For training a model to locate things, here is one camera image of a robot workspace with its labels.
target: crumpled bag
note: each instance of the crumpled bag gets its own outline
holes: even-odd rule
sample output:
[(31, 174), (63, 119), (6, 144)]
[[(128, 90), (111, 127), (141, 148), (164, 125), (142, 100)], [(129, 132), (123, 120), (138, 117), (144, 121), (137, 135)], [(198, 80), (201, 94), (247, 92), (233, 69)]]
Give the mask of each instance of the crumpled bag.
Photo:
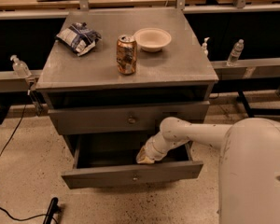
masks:
[(96, 43), (102, 39), (98, 32), (88, 29), (85, 22), (73, 23), (70, 27), (60, 31), (55, 38), (64, 43), (77, 56), (91, 51)]

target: open drawer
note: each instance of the open drawer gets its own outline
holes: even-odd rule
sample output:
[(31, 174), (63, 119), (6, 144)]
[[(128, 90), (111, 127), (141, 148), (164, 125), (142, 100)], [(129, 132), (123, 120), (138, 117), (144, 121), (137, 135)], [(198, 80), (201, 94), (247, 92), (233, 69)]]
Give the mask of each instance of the open drawer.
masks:
[(93, 106), (53, 109), (49, 116), (58, 134), (63, 135), (139, 131), (154, 129), (169, 116), (201, 122), (208, 106), (208, 101)]
[(137, 164), (135, 157), (154, 132), (81, 134), (74, 168), (62, 173), (70, 189), (114, 187), (135, 183), (197, 178), (202, 161), (193, 161), (190, 144), (171, 150), (160, 162)]

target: gray tabletop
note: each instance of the gray tabletop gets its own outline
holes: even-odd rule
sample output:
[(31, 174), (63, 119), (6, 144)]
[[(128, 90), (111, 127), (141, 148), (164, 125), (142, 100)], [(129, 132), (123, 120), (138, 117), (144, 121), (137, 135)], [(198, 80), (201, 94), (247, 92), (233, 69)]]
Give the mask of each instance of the gray tabletop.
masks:
[[(86, 22), (102, 40), (88, 54), (78, 57), (61, 42), (55, 42), (37, 82), (40, 91), (83, 91), (187, 84), (212, 84), (217, 75), (183, 13), (175, 8), (131, 8), (70, 13), (62, 29)], [(120, 35), (133, 35), (142, 28), (161, 28), (172, 36), (162, 51), (138, 48), (136, 72), (118, 71), (116, 44)]]

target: drawer knob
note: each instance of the drawer knob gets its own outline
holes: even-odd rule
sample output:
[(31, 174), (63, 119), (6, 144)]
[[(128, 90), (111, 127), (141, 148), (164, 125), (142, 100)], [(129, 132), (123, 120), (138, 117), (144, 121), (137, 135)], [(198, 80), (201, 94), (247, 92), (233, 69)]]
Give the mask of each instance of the drawer knob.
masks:
[(135, 123), (136, 123), (136, 118), (135, 118), (135, 117), (132, 117), (132, 116), (129, 116), (129, 118), (128, 118), (128, 123), (129, 123), (129, 124), (135, 124)]

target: white bottle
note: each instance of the white bottle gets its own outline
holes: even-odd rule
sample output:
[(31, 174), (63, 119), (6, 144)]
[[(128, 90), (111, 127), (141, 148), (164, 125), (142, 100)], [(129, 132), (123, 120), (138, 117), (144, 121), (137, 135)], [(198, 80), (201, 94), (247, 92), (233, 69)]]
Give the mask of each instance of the white bottle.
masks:
[(208, 56), (208, 50), (207, 50), (207, 40), (208, 39), (209, 39), (209, 37), (205, 38), (204, 42), (203, 42), (203, 45), (202, 45), (203, 52), (206, 56)]
[(28, 65), (20, 61), (16, 55), (12, 55), (10, 60), (13, 61), (12, 68), (19, 77), (28, 78), (31, 75)]
[(234, 44), (226, 65), (235, 66), (236, 62), (239, 60), (239, 57), (243, 49), (244, 49), (244, 40), (240, 39), (237, 43)]

